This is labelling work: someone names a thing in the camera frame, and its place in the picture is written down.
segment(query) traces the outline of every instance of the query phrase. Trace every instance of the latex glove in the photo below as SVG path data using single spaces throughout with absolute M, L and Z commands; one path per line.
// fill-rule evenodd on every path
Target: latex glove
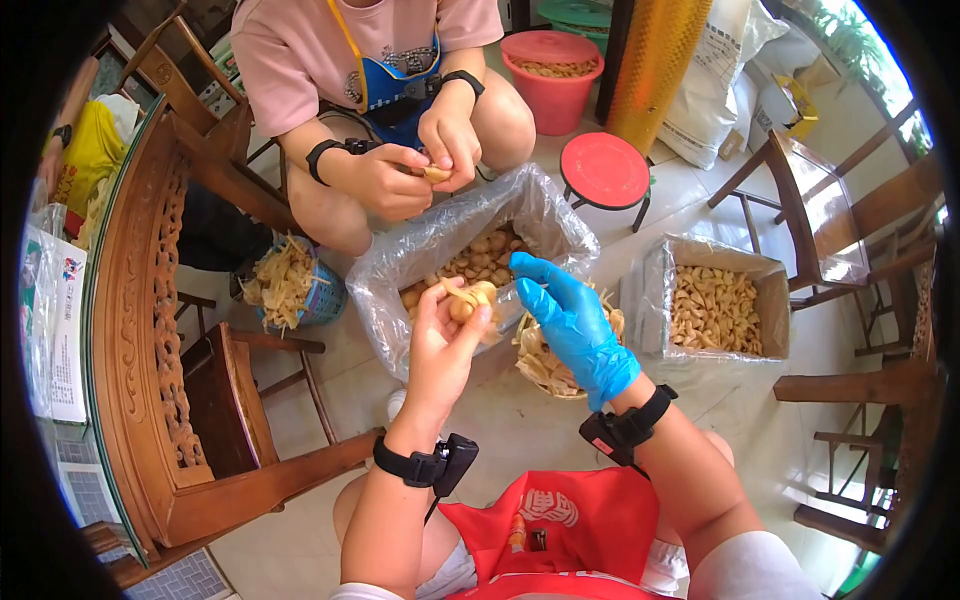
M 640 364 L 616 341 L 596 292 L 526 252 L 514 252 L 510 268 L 517 277 L 520 302 L 537 319 L 550 349 L 587 390 L 591 411 L 599 411 L 636 380 Z
M 457 287 L 464 285 L 460 276 L 450 281 Z M 460 325 L 450 318 L 453 300 L 439 283 L 423 292 L 410 340 L 410 383 L 403 410 L 439 425 L 467 384 L 473 353 L 493 312 L 481 305 Z

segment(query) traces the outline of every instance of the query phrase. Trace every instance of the black wrist strap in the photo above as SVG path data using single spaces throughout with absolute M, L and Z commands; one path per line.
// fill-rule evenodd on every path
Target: black wrist strap
M 335 139 L 327 139 L 314 146 L 313 150 L 310 151 L 310 154 L 306 156 L 306 164 L 310 169 L 310 177 L 312 177 L 321 185 L 326 185 L 327 187 L 330 185 L 326 181 L 320 179 L 320 174 L 317 173 L 317 161 L 320 160 L 320 155 L 330 148 L 340 148 L 341 150 L 346 150 L 347 146 L 344 146 Z
M 63 149 L 66 150 L 66 147 L 70 145 L 70 140 L 73 138 L 73 126 L 67 123 L 66 125 L 57 127 L 50 135 L 51 138 L 54 136 L 60 138 L 60 141 L 63 142 Z
M 473 93 L 476 95 L 476 99 L 480 99 L 480 94 L 486 89 L 483 84 L 477 81 L 477 78 L 470 75 L 467 71 L 453 71 L 452 73 L 447 73 L 444 78 L 441 80 L 441 85 L 446 82 L 452 82 L 455 79 L 462 79 L 473 88 Z
M 659 385 L 654 394 L 640 408 L 631 408 L 612 421 L 613 436 L 626 447 L 643 444 L 654 435 L 654 425 L 670 407 L 677 393 L 668 385 Z
M 373 443 L 373 461 L 391 475 L 396 475 L 411 488 L 429 488 L 444 474 L 446 461 L 433 454 L 414 452 L 409 457 L 393 452 L 379 436 Z

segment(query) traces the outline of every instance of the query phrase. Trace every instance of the hand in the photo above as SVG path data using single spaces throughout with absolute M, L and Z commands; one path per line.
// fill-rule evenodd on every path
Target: hand
M 463 287 L 461 276 L 450 280 Z M 465 324 L 450 319 L 446 290 L 437 284 L 420 296 L 410 341 L 410 384 L 403 410 L 421 409 L 442 425 L 467 384 L 473 353 L 490 325 L 492 308 L 481 304 Z
M 526 252 L 514 252 L 510 268 L 517 277 L 520 302 L 537 319 L 550 349 L 587 390 L 591 411 L 599 411 L 636 380 L 640 364 L 616 341 L 596 292 Z
M 430 207 L 433 188 L 424 178 L 401 173 L 396 166 L 422 168 L 429 163 L 413 148 L 383 144 L 353 156 L 351 168 L 334 173 L 326 181 L 387 221 L 403 221 Z
M 466 88 L 448 89 L 459 84 Z M 433 105 L 420 116 L 417 133 L 426 147 L 434 164 L 447 171 L 453 170 L 453 176 L 434 186 L 438 192 L 455 192 L 473 181 L 474 167 L 480 161 L 480 142 L 470 123 L 473 112 L 473 88 L 467 82 L 454 80 L 447 83 Z
M 63 170 L 63 140 L 59 135 L 50 138 L 47 153 L 40 160 L 36 176 L 47 183 L 47 199 L 53 201 L 57 196 L 57 185 L 60 183 L 60 172 Z

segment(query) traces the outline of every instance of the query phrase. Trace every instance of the pink bucket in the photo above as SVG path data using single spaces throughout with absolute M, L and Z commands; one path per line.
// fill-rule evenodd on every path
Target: pink bucket
M 534 31 L 508 36 L 500 43 L 503 62 L 514 74 L 514 87 L 534 113 L 537 133 L 564 135 L 580 126 L 593 80 L 603 72 L 603 57 L 588 39 L 565 32 Z M 511 61 L 586 62 L 597 67 L 581 77 L 546 77 Z

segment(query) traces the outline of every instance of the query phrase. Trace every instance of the yellow box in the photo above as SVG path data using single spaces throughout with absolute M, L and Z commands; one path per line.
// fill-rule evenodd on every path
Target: yellow box
M 820 120 L 820 113 L 817 111 L 817 108 L 813 106 L 813 102 L 806 94 L 806 90 L 802 85 L 782 75 L 776 76 L 776 79 L 780 89 L 786 88 L 790 90 L 790 94 L 793 95 L 793 104 L 797 107 L 797 114 L 787 127 L 786 135 L 799 142 L 804 141 L 806 135 L 810 133 L 813 126 Z

